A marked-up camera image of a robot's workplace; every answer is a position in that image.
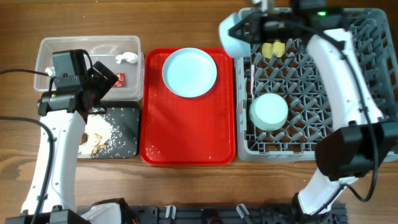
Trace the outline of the red snack wrapper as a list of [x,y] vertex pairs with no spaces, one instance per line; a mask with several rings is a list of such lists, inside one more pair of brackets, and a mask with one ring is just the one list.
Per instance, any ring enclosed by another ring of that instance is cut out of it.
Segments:
[[117,82],[113,85],[114,88],[122,88],[125,87],[125,73],[115,73],[117,76],[118,80]]

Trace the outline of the yellow plastic cup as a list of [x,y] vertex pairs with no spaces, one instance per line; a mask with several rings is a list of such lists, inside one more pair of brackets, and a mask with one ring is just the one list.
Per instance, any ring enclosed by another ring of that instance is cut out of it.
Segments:
[[271,59],[274,54],[276,54],[276,57],[282,57],[285,54],[285,43],[279,40],[273,43],[264,43],[261,53],[268,59]]

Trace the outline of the white tissue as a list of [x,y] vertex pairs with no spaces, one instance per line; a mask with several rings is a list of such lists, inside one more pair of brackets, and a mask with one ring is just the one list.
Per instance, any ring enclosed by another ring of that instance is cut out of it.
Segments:
[[115,56],[115,61],[117,64],[120,64],[123,60],[128,63],[134,64],[138,61],[138,55],[132,52],[124,52],[121,55]]

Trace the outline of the green bowl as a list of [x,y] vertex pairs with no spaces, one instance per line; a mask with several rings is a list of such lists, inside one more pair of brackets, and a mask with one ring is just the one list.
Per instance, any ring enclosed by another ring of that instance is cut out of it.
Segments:
[[249,107],[249,117],[252,123],[264,131],[275,131],[283,127],[288,113],[287,102],[275,93],[258,96]]

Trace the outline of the white plastic fork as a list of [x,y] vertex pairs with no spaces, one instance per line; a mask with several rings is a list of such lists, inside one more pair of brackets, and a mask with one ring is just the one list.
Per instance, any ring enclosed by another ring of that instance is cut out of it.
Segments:
[[250,93],[252,98],[254,98],[254,75],[255,75],[255,65],[251,64],[251,81],[250,81]]

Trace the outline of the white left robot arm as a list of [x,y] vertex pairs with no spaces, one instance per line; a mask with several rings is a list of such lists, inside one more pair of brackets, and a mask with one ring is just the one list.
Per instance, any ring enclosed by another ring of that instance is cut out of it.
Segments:
[[66,106],[51,106],[52,92],[39,104],[44,134],[31,189],[18,217],[6,223],[135,223],[137,217],[123,198],[99,201],[84,214],[76,212],[75,173],[78,148],[88,112],[116,83],[117,76],[101,62],[84,69],[87,81],[72,91]]

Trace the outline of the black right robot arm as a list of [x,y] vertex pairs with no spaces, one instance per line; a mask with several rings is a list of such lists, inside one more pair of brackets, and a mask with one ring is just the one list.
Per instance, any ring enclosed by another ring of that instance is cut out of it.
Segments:
[[397,122],[376,102],[364,58],[340,7],[245,9],[219,26],[236,69],[238,155],[245,161],[313,159],[293,219],[318,220],[397,147]]

